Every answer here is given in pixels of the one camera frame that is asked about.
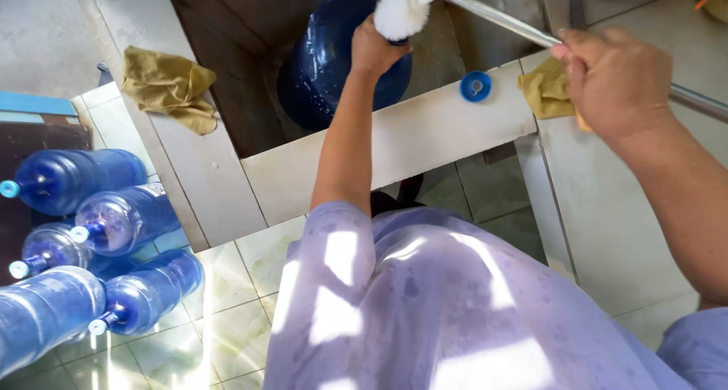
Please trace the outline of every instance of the white bottle cap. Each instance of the white bottle cap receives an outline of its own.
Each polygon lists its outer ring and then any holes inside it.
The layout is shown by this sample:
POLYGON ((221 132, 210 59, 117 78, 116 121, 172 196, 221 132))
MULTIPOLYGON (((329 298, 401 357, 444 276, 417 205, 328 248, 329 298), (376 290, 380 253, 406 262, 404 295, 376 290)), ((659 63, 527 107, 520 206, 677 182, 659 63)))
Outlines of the white bottle cap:
POLYGON ((84 227, 71 228, 71 239, 78 244, 88 241, 89 235, 89 230, 84 227))
POLYGON ((8 269, 15 279, 23 279, 31 273, 31 269, 28 267, 28 264, 24 263, 22 260, 16 260, 11 263, 8 269))
POLYGON ((92 320, 91 323, 89 323, 89 332, 96 336, 103 335, 107 328, 108 326, 106 326, 106 323, 100 319, 92 320))

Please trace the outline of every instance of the metal brush handle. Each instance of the metal brush handle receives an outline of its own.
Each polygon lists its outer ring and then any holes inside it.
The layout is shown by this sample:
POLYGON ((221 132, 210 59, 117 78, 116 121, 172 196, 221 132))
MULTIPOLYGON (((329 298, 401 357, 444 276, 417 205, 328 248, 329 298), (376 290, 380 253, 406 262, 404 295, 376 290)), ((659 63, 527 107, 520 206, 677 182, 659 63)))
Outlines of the metal brush handle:
MULTIPOLYGON (((551 48, 554 45, 562 43, 560 39, 555 38, 546 32, 542 32, 525 22, 521 22, 512 16, 506 15, 501 11, 491 8, 478 0, 446 1, 460 6, 460 8, 463 8, 466 11, 475 13, 483 19, 487 19, 488 21, 518 33, 524 38, 545 48, 551 48)), ((703 96, 700 93, 683 86, 676 85, 675 83, 672 83, 670 86, 670 98, 680 105, 686 106, 698 113, 711 116, 716 120, 728 124, 728 105, 723 102, 703 96)))

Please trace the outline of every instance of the person's right hand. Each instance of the person's right hand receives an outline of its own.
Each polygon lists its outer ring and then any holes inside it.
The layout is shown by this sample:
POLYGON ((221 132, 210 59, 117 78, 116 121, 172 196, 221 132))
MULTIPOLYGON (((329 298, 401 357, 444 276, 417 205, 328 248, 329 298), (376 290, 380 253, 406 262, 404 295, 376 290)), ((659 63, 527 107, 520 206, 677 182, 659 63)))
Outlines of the person's right hand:
POLYGON ((673 118, 670 55, 616 27, 601 34, 562 30, 559 35, 564 44, 551 54, 563 62, 571 102, 596 134, 625 139, 673 118))

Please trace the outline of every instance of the white brush head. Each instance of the white brush head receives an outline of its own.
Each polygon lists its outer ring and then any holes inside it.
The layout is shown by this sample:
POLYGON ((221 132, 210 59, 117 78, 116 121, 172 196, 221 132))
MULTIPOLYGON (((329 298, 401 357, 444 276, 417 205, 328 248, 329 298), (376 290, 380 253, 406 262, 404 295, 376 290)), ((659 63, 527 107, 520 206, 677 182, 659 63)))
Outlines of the white brush head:
POLYGON ((401 41, 421 31, 433 0, 379 0, 374 26, 390 41, 401 41))

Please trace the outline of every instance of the person's left hand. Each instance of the person's left hand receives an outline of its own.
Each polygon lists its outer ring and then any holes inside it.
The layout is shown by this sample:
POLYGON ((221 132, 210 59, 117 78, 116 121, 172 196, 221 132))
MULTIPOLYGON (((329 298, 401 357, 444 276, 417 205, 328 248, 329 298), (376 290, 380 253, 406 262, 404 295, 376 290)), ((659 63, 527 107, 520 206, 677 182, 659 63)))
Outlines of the person's left hand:
POLYGON ((409 42, 402 46, 389 43, 374 27, 374 14, 354 31, 351 40, 351 71, 370 72, 380 78, 397 60, 412 51, 409 42))

